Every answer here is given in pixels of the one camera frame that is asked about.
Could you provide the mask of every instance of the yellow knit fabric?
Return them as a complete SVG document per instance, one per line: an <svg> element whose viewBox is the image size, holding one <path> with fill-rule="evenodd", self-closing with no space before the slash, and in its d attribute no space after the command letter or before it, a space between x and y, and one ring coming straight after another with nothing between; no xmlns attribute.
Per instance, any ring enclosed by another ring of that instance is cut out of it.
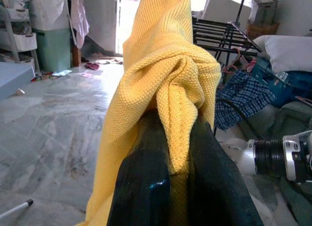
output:
<svg viewBox="0 0 312 226"><path fill-rule="evenodd" d="M187 224L190 131L198 111L213 124L220 79L219 64L192 41L190 0L141 0L124 43L125 73L106 114L94 190L81 226L106 225L117 172L136 139L137 122L155 107L170 151L170 225Z"/></svg>

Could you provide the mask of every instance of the blue checkered cloth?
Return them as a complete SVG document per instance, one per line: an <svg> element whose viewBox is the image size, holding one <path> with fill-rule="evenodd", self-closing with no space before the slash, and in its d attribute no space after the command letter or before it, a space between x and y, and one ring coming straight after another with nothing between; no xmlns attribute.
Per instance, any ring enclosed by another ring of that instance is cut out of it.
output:
<svg viewBox="0 0 312 226"><path fill-rule="evenodd" d="M248 118L270 104L275 96L266 85L237 70L225 87L218 91L216 98L231 101ZM225 130L241 121L241 116L225 102L215 103L214 124Z"/></svg>

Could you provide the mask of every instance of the black cylinder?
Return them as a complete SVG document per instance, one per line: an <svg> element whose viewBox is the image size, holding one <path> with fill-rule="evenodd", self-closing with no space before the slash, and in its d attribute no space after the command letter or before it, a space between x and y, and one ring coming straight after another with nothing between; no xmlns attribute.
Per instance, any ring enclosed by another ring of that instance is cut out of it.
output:
<svg viewBox="0 0 312 226"><path fill-rule="evenodd" d="M286 176L282 141L255 141L254 148L257 174Z"/></svg>

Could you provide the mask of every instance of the slipper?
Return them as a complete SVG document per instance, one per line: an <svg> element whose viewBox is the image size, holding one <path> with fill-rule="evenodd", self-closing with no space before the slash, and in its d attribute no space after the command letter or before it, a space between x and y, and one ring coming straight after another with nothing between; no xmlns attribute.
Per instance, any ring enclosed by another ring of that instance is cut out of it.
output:
<svg viewBox="0 0 312 226"><path fill-rule="evenodd" d="M94 64L94 63L86 63L85 67L88 69L92 69L92 70L98 70L99 69L99 65L98 64Z"/></svg>

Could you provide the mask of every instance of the metal rack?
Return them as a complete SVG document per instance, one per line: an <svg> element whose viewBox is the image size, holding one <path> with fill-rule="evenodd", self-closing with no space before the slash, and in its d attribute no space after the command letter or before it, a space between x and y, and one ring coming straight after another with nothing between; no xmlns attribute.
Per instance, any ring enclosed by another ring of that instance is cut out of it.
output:
<svg viewBox="0 0 312 226"><path fill-rule="evenodd" d="M27 11L27 15L25 16L25 18L12 19L8 10L0 5L0 21L4 21L6 31L10 39L10 45L0 44L0 49L4 49L4 50L12 52L15 63L20 63L19 53L24 52L24 51L19 51L17 49L15 38L14 38L14 33L13 33L13 28L12 28L12 22L25 22L26 21L26 22L29 22L29 25L31 26L28 10L17 10L17 12L21 12L21 13L25 13L25 11ZM39 69L39 62L38 62L36 50L34 49L34 50L28 50L28 51L31 52L32 58L34 58L35 72L39 74L40 69Z"/></svg>
<svg viewBox="0 0 312 226"><path fill-rule="evenodd" d="M234 22L222 23L193 18L193 42L207 51L214 51L218 61L222 52L227 53L226 65L229 64L230 53L237 54L234 47L239 48L240 53L246 56L256 57L257 52L261 52L261 48Z"/></svg>

